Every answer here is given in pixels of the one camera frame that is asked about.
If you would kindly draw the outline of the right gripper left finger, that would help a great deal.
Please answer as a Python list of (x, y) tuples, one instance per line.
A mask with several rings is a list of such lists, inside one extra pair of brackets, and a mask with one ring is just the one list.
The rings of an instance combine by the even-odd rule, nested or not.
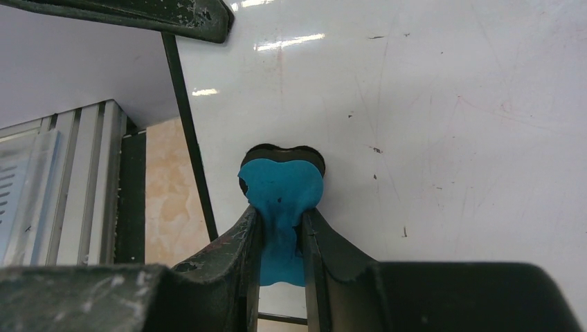
[(174, 267), (1, 269), (2, 331), (255, 331), (262, 221), (237, 223)]

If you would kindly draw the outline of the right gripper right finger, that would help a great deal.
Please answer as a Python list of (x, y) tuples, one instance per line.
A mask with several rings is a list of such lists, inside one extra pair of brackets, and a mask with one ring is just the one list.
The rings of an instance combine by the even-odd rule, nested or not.
[(377, 261), (318, 210), (301, 219), (310, 331), (579, 331), (539, 267)]

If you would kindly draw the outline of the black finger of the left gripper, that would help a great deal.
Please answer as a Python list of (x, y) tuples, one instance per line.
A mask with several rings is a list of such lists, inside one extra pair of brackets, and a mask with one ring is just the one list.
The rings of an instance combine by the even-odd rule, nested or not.
[(2, 5), (43, 15), (155, 30), (223, 44), (235, 16), (218, 0), (5, 0)]

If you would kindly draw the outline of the blue whiteboard eraser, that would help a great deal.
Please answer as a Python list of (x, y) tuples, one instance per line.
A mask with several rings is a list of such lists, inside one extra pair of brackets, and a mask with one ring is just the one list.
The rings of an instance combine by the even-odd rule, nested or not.
[(262, 218), (261, 286), (304, 286), (302, 215), (324, 192), (325, 160), (314, 148), (263, 143), (244, 156), (240, 188)]

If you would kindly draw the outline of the white whiteboard black frame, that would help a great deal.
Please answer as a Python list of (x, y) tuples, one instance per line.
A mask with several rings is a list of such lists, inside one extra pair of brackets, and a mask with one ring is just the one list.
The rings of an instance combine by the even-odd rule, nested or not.
[(542, 267), (586, 323), (585, 1), (230, 1), (177, 37), (218, 233), (260, 143), (325, 158), (318, 207), (382, 261)]

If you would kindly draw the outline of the aluminium frame rail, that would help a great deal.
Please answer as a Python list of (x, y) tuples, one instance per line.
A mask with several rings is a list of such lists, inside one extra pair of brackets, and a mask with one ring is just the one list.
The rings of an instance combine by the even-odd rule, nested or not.
[(1, 130), (1, 265), (145, 261), (146, 134), (113, 100)]

